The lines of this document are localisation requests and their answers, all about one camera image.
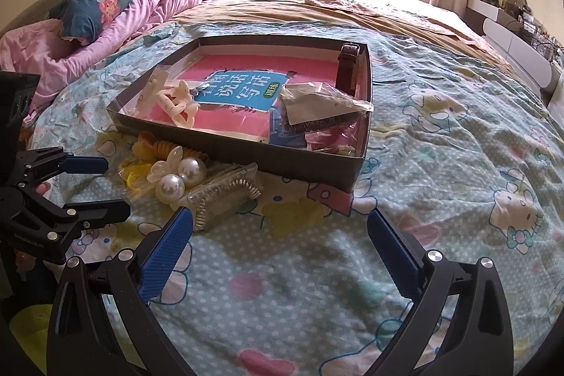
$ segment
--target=robotic arm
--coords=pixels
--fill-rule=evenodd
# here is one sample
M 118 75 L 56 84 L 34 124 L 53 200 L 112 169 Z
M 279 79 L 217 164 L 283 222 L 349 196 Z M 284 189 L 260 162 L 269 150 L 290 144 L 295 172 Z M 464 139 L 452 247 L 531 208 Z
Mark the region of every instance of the robotic arm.
M 66 204 L 62 208 L 36 187 L 62 172 L 103 174 L 102 157 L 74 156 L 60 147 L 18 152 L 19 132 L 39 76 L 0 72 L 0 240 L 29 255 L 64 264 L 72 241 L 83 229 L 127 220 L 122 199 Z

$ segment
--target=pink cloth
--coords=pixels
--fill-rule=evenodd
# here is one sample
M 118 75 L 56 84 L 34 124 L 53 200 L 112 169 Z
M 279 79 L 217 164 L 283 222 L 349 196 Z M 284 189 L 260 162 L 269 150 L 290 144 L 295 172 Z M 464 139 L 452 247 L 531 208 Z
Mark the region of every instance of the pink cloth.
M 86 70 L 134 39 L 191 9 L 202 0 L 133 0 L 96 42 L 79 47 L 60 38 L 61 22 L 48 19 L 7 32 L 0 40 L 0 67 L 22 74 L 41 74 L 26 122 L 46 109 L 57 94 Z

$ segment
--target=floral pillowcase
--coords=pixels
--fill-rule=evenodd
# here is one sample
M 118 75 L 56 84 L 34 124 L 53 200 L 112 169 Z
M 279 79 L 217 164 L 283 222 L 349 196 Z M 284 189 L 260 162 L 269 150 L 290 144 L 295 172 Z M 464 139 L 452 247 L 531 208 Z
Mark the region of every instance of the floral pillowcase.
M 49 18 L 63 22 L 61 38 L 81 45 L 95 42 L 132 0 L 63 0 L 49 11 Z

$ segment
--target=blue label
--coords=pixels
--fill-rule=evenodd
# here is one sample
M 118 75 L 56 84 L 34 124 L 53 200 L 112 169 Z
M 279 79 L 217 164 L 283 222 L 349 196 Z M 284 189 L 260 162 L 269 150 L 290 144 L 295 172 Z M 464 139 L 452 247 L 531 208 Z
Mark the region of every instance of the blue label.
M 287 80 L 286 74 L 269 71 L 217 71 L 205 80 L 209 87 L 194 99 L 200 104 L 227 104 L 266 112 Z

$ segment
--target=bedsheet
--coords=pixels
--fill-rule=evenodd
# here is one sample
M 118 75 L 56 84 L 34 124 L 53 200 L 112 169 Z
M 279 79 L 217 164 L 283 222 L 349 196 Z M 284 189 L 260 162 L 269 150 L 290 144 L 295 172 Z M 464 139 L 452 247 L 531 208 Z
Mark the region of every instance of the bedsheet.
M 134 138 L 116 132 L 107 104 L 194 38 L 249 33 L 366 43 L 373 65 L 369 148 L 352 195 L 261 174 L 260 199 L 192 237 L 151 300 L 184 358 L 202 376 L 362 375 L 411 307 L 366 234 L 366 215 L 377 204 L 450 260 L 495 261 L 515 371 L 521 368 L 564 307 L 564 132 L 535 95 L 480 60 L 321 22 L 169 24 L 88 70 L 41 115 L 33 148 L 61 145 L 110 164 L 102 177 L 58 176 L 50 199 L 119 197 L 117 168 Z M 154 198 L 136 203 L 128 222 L 84 231 L 68 255 L 108 259 L 171 213 Z M 126 354 L 139 361 L 112 298 L 105 302 Z M 422 362 L 434 357 L 452 311 L 450 301 Z

